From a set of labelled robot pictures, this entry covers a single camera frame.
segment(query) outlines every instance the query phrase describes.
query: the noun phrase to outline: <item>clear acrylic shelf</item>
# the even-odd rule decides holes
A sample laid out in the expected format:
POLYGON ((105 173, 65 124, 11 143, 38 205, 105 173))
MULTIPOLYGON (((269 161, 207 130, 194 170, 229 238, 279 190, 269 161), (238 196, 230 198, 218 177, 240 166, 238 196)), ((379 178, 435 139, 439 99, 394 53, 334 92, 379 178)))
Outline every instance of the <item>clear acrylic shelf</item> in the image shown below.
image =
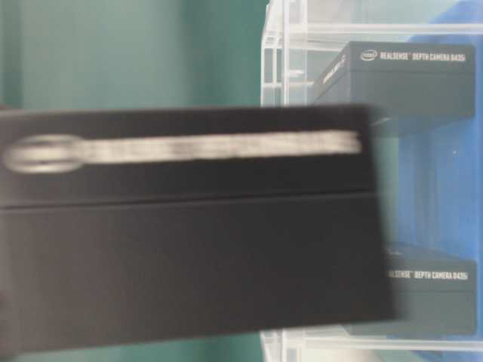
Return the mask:
MULTIPOLYGON (((363 333, 361 330, 364 331, 364 328, 357 329, 360 326, 269 331, 261 333, 266 361, 483 358, 483 322, 480 320, 483 310, 483 300, 480 297, 483 287, 480 268, 483 255, 480 249, 483 242, 479 237, 483 232, 479 219, 480 212, 483 211, 483 173, 479 164, 483 157, 483 144, 479 136, 483 134, 483 103, 480 101, 483 99, 483 2, 271 0, 266 8, 261 44, 262 106, 311 104, 318 97, 322 99, 319 102, 321 104, 359 103, 361 100, 368 100, 370 103, 369 94, 375 94, 373 89, 383 87, 381 83, 384 81, 381 79, 384 77, 375 78, 374 83, 363 83, 357 88, 357 81, 360 81, 357 77, 363 68, 357 68, 355 63, 360 60, 354 57, 347 69, 342 72, 336 69, 340 73, 337 77, 347 77, 350 87, 341 85, 342 81, 336 80, 327 88, 341 87, 343 90, 339 93, 326 98, 317 94, 320 91, 318 84, 324 78, 322 76, 327 75, 328 70, 337 65, 341 51, 348 43, 357 41, 388 42, 396 44, 396 47, 425 44, 429 49, 432 44, 435 49, 450 44, 474 49, 473 71, 465 73, 465 79, 462 75, 457 75, 464 71, 454 72, 457 76, 451 81, 456 88, 453 96, 449 93, 446 96, 430 94, 430 91, 437 92, 446 88, 441 79, 435 80, 434 84, 431 83, 433 80, 429 80, 429 85, 422 84, 414 88, 418 92, 421 91, 420 88, 427 87, 424 97, 411 98, 409 93, 403 93, 401 103, 405 103, 413 112, 408 111, 404 117, 394 107, 386 107, 384 101, 374 99, 374 104, 384 109, 387 112, 386 117, 398 122, 398 125, 404 126, 411 121, 416 125, 425 125, 411 128, 408 132, 374 137, 389 244, 398 246, 404 243, 434 250, 436 253, 442 252, 448 258, 454 258, 455 265, 472 263, 475 266, 474 289, 466 291, 469 294, 465 295, 463 304, 456 303, 463 300, 458 299, 461 295, 454 297, 456 304, 447 310, 447 315, 453 318, 452 321, 449 321, 450 318, 445 321, 446 317, 443 317, 443 321, 435 327, 433 335, 428 333, 431 328, 424 333, 415 332, 416 323, 411 329, 411 317, 409 322, 404 322, 405 333, 398 330, 398 324, 367 325, 368 332, 371 329, 375 332, 385 330, 386 333, 383 334, 363 333), (344 91, 351 96, 342 97, 344 91), (466 106, 471 104, 471 109, 459 112, 455 94, 463 94, 463 102, 470 100, 466 106), (445 112, 452 113, 448 116, 449 120, 436 111, 432 114, 432 110, 418 113, 424 108, 421 105, 429 103, 430 99, 438 102, 438 97, 441 97, 442 105, 449 104, 445 109, 445 112), (465 314, 468 309, 472 309, 470 317, 465 314), (472 326, 466 325, 471 319, 472 326), (459 321, 460 325, 451 325, 455 321, 459 321)), ((416 64, 417 58, 411 58, 411 52, 408 51, 408 59, 416 64)), ((394 64, 394 68, 386 68, 386 72, 397 72, 399 65, 394 64)), ((432 64, 434 65, 428 66, 424 72, 417 70, 421 71, 418 74, 424 73, 426 76, 430 73, 432 75, 427 79, 437 78, 433 74, 437 73, 434 69, 439 65, 432 64)), ((405 71, 406 74, 411 73, 410 69, 405 71)), ((411 299, 414 295, 408 296, 405 294, 406 290, 398 290, 398 286, 395 288, 399 302, 408 309, 406 312, 410 316, 416 315, 418 301, 411 299)), ((443 308, 443 302, 450 305, 449 296, 448 293, 441 293, 439 297, 434 297, 435 309, 443 308)))

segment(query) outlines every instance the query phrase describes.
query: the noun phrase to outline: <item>product box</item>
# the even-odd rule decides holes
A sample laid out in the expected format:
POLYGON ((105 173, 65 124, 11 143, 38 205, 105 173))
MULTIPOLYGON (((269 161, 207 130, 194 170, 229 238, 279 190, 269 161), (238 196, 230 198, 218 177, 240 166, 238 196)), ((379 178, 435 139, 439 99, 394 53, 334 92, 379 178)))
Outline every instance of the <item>product box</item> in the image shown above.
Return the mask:
POLYGON ((349 328, 352 334, 407 338, 475 334, 475 261, 399 244, 389 248, 389 265, 401 318, 356 324, 349 328))
POLYGON ((351 41, 315 81, 316 104, 378 106, 374 129, 398 136, 471 118, 475 49, 465 44, 351 41))
POLYGON ((370 117, 2 113, 2 333, 38 351, 393 316, 370 117))

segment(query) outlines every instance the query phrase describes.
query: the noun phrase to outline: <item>blurry black box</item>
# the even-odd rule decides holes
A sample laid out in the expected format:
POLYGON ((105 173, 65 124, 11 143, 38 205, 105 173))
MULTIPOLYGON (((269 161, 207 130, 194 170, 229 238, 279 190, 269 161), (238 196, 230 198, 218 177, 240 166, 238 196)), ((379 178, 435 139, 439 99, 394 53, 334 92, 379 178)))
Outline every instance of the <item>blurry black box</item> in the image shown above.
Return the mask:
POLYGON ((475 49, 465 44, 351 41, 315 81, 316 104, 378 106, 378 134, 428 130, 475 113, 475 49))
POLYGON ((4 298, 20 350, 392 316, 370 117, 0 115, 4 298))

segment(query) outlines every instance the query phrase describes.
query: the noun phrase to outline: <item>green wall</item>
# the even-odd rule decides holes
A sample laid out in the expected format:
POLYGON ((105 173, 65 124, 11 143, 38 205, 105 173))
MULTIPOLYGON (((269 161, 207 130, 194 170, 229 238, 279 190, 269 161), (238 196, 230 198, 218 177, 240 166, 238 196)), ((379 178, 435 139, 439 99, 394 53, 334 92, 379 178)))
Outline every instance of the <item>green wall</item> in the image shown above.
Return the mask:
MULTIPOLYGON (((25 109, 257 105, 266 0, 0 0, 0 97, 25 109)), ((262 359, 257 334, 18 362, 262 359)))

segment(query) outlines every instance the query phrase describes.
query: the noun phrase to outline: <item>transparent plastic stand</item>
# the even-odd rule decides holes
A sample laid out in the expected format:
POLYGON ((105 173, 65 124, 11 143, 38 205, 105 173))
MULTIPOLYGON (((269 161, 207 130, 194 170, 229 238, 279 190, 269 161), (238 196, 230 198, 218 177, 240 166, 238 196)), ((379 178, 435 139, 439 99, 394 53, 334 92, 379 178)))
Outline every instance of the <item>transparent plastic stand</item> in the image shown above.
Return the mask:
MULTIPOLYGON (((483 2, 456 0, 271 0, 266 8, 266 21, 262 36, 261 59, 261 104, 262 106, 291 106, 310 104, 314 99, 314 83, 336 59, 339 52, 349 41, 388 41, 405 43, 414 36, 440 35, 469 38, 473 44, 483 40, 483 21, 478 15, 483 13, 483 2), (472 7, 474 17, 462 16, 435 21, 442 14, 461 6, 472 7)), ((476 77, 479 75, 479 49, 476 47, 476 77)), ((480 122, 478 104, 479 80, 477 81, 477 104, 473 123, 480 122)), ((481 146, 478 136, 472 140, 478 151, 481 146)), ((377 162, 380 171, 380 185, 384 194, 383 209, 386 217, 387 238, 396 241, 401 235, 398 222, 398 195, 400 196, 401 173, 404 169, 398 165, 402 152, 401 143, 407 142, 401 137, 377 137, 375 140, 377 162)), ((459 149, 448 149, 456 155, 459 149)), ((448 159, 448 167, 453 159, 448 159)), ((479 177, 478 161, 469 166, 471 175, 479 177)), ((432 185, 438 185, 438 173, 435 173, 432 185)), ((461 187, 475 188, 475 195, 480 195, 478 183, 461 187)), ((445 200, 438 200, 440 209, 451 207, 445 200)), ((471 201, 475 209, 481 207, 480 198, 471 201)), ((461 236, 461 250, 458 244, 451 246, 453 254, 467 256, 463 244, 470 243, 474 251, 472 258, 478 267, 478 319, 483 303, 479 297, 480 256, 479 248, 479 212, 471 221, 471 228, 461 225, 465 231, 459 233, 455 226, 454 234, 461 236), (469 241, 463 235, 470 235, 469 241)), ((429 230, 428 234, 438 234, 429 230)), ((432 247, 438 248, 437 241, 432 247)), ((457 305, 448 313, 460 313, 457 305)), ((401 336, 352 336, 343 326, 311 327, 296 330, 276 330, 261 333, 263 352, 266 362, 299 362, 312 360, 343 361, 380 361, 380 360, 483 360, 483 335, 481 321, 476 321, 477 330, 468 336, 438 335, 433 337, 404 338, 401 336)))

